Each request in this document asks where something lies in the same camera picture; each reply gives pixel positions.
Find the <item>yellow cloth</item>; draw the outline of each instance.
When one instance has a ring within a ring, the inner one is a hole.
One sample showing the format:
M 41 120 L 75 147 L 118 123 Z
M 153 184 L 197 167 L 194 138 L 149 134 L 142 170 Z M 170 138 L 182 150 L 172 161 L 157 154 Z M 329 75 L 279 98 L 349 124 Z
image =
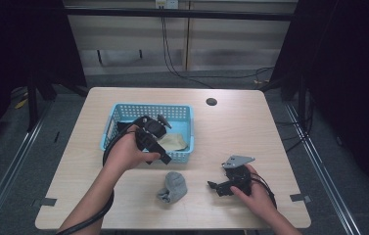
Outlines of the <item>yellow cloth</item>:
M 187 143 L 184 141 L 183 136 L 180 133 L 167 133 L 158 141 L 158 143 L 166 151 L 176 151 L 187 148 Z

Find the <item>wooden table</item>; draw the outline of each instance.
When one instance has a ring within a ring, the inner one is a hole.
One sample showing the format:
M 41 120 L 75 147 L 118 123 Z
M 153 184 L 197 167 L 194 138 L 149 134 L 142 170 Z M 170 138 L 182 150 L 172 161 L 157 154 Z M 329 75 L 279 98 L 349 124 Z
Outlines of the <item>wooden table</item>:
M 207 98 L 217 100 L 209 106 Z M 35 221 L 57 229 L 102 168 L 99 147 L 114 103 L 184 104 L 194 109 L 195 150 L 187 164 L 141 164 L 115 187 L 115 202 L 105 216 L 107 229 L 260 229 L 266 228 L 236 197 L 218 197 L 207 181 L 224 182 L 221 164 L 231 155 L 251 156 L 251 164 L 275 193 L 278 210 L 295 227 L 307 227 L 304 202 L 263 93 L 252 90 L 93 88 L 87 97 L 46 198 Z M 173 205 L 157 192 L 172 170 L 183 174 L 188 193 Z

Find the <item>blue plastic basket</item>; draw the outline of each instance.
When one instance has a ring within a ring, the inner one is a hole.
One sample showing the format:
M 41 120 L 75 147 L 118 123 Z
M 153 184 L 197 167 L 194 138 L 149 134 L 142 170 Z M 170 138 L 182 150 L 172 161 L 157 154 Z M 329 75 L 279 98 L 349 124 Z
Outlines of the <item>blue plastic basket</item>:
M 163 115 L 171 125 L 166 133 L 181 133 L 187 148 L 179 151 L 167 151 L 174 163 L 187 163 L 194 149 L 194 114 L 193 109 L 186 105 L 163 104 L 114 104 L 102 135 L 101 149 L 105 151 L 111 140 L 118 134 L 116 123 L 132 122 L 141 116 L 157 119 Z

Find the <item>small round object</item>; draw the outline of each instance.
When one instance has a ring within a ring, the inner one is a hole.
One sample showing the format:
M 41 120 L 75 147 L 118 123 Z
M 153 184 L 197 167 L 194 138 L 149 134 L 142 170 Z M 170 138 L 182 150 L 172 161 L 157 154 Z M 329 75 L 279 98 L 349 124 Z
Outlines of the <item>small round object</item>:
M 214 98 L 208 98 L 206 100 L 206 103 L 208 103 L 208 105 L 210 105 L 210 106 L 215 106 L 215 105 L 217 105 L 217 100 L 214 99 Z

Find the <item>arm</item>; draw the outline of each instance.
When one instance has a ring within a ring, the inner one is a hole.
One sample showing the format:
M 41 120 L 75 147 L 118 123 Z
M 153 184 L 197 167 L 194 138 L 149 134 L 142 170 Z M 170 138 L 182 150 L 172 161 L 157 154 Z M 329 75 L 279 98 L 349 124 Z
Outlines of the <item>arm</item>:
M 251 173 L 257 174 L 256 170 L 249 164 L 246 167 Z M 267 195 L 266 190 L 257 182 L 252 183 L 252 193 L 247 196 L 237 187 L 230 188 L 232 192 L 245 203 L 252 213 L 263 219 L 275 234 L 297 235 L 300 232 L 291 224 L 290 221 L 281 215 L 273 206 Z
M 160 157 L 158 153 L 143 153 L 136 147 L 135 133 L 137 126 L 128 131 L 111 149 L 104 167 L 99 172 L 92 186 L 83 196 L 59 231 L 63 231 L 82 222 L 99 212 L 111 196 L 120 177 L 129 169 L 142 162 L 151 162 Z M 83 228 L 75 234 L 99 234 L 103 219 Z

